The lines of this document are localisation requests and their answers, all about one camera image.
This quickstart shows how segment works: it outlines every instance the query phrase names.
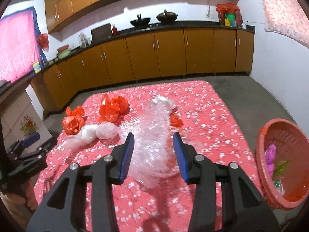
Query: pink blanket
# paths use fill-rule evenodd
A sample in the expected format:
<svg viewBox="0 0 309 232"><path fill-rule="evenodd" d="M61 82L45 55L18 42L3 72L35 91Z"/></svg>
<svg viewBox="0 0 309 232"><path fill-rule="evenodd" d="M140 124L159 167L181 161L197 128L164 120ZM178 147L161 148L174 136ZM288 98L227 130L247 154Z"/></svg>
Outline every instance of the pink blanket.
<svg viewBox="0 0 309 232"><path fill-rule="evenodd" d="M190 133L190 141L199 144L195 147L197 152L223 165L231 161L238 162L260 190L257 168L248 144L228 108L208 82L155 84L108 94L121 95L128 99L131 111L124 121L130 121L137 116L145 103L157 94L174 100L177 103L177 113L184 122L183 128ZM97 123L102 95L92 95L83 104L85 115L89 117L86 123ZM58 144L61 144L65 137L66 134L62 132ZM48 168L41 172L34 188L38 203L70 163L94 163L110 154L114 145L97 140L87 149L69 157L59 155L56 150L51 151L47 157ZM219 184L216 191L221 191ZM179 174L162 179L156 188L150 190L128 177L122 186L113 186L120 231L187 231L194 192L195 187L186 185ZM86 202L87 229L91 230L90 186L87 188ZM222 198L218 194L216 229L221 227L221 208Z"/></svg>

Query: pink bed sheet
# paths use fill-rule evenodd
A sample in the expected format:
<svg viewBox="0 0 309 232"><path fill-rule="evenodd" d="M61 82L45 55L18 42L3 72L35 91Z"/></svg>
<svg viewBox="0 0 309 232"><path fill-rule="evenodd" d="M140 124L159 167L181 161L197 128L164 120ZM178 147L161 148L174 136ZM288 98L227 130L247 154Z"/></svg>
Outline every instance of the pink bed sheet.
<svg viewBox="0 0 309 232"><path fill-rule="evenodd" d="M144 105L157 94L174 100L177 103L177 114L184 122L183 128L190 133L189 140L199 144L195 147L198 153L223 165L231 161L238 162L261 190L257 167L248 144L228 108L208 82L155 84L116 90L108 94L128 99L130 113L123 122L139 115ZM97 123L102 95L92 95L84 102L85 115L88 116L86 123ZM62 132L58 144L65 138L66 134ZM69 164L77 162L84 166L94 163L110 154L114 145L96 140L85 150L69 157L52 150L47 156L48 167L41 172L34 188L38 203ZM220 184L217 184L216 192L220 191ZM128 177L123 185L113 186L119 229L127 232L187 231L194 193L194 186L186 185L179 174L161 179L159 185L150 190ZM87 229L91 231L90 194L91 186L87 188L86 198L86 223ZM218 194L216 229L221 227L221 208L222 198Z"/></svg>
<svg viewBox="0 0 309 232"><path fill-rule="evenodd" d="M309 47L309 20L297 0L262 0L265 30L290 37Z"/></svg>

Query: clear plastic bag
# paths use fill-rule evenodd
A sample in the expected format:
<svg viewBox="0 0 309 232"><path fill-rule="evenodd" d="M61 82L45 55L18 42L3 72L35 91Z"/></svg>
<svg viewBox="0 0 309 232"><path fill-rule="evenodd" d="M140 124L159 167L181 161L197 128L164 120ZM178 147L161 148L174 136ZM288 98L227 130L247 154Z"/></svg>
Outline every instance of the clear plastic bag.
<svg viewBox="0 0 309 232"><path fill-rule="evenodd" d="M103 122L97 124L86 124L76 135L69 135L68 139L65 140L61 145L58 146L62 154L71 154L80 152L83 150L82 147L99 139L113 139L118 134L119 128L111 122Z"/></svg>
<svg viewBox="0 0 309 232"><path fill-rule="evenodd" d="M121 124L122 142L129 132L135 139L129 175L147 188L155 187L161 178L179 173L170 129L170 113L175 106L173 101L158 95L140 117Z"/></svg>

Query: black countertop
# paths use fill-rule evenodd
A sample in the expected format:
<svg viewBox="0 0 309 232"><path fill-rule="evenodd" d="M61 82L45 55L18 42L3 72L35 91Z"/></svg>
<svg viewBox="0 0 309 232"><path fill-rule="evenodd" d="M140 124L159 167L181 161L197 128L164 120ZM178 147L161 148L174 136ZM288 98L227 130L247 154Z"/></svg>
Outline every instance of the black countertop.
<svg viewBox="0 0 309 232"><path fill-rule="evenodd" d="M129 29L119 31L117 36L113 36L113 37L110 37L108 39L102 39L102 41L93 43L92 45L89 45L86 48L76 48L75 50L73 50L71 52L71 54L69 56L67 56L66 58L60 59L56 62L53 62L49 66L42 69L42 71L46 71L50 67L52 67L53 65L61 63L65 60L83 52L84 50L87 50L89 48L92 48L92 47L97 46L97 45L102 44L102 43L106 43L106 42L116 40L116 39L119 39L119 38L131 36L131 35L135 35L135 34L141 34L141 33L145 33L145 32L182 29L182 28L213 28L213 29L225 29L225 30L242 30L242 31L255 33L255 27L254 26L248 25L247 29L242 29L242 28L221 26L221 25L219 25L219 22L214 22L214 21L175 21L173 24L168 24L168 25L161 24L161 23L153 23L153 24L149 24L148 26L142 27L142 28L132 27L132 28L129 28ZM7 85L1 87L0 88L0 96L2 96L7 90L11 89L17 83L20 83L22 80L25 80L27 78L30 80L30 78L33 77L33 76L35 76L35 72L31 71L31 72L27 73L26 75L22 76L21 78L19 78L14 83L7 84Z"/></svg>

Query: pink curtain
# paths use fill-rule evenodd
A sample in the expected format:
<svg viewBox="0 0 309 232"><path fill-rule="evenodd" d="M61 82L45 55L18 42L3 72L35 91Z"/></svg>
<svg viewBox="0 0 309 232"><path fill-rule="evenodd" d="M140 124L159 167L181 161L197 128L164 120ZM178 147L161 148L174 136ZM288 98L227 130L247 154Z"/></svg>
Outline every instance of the pink curtain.
<svg viewBox="0 0 309 232"><path fill-rule="evenodd" d="M0 20L0 80L16 81L33 70L39 57L31 9Z"/></svg>

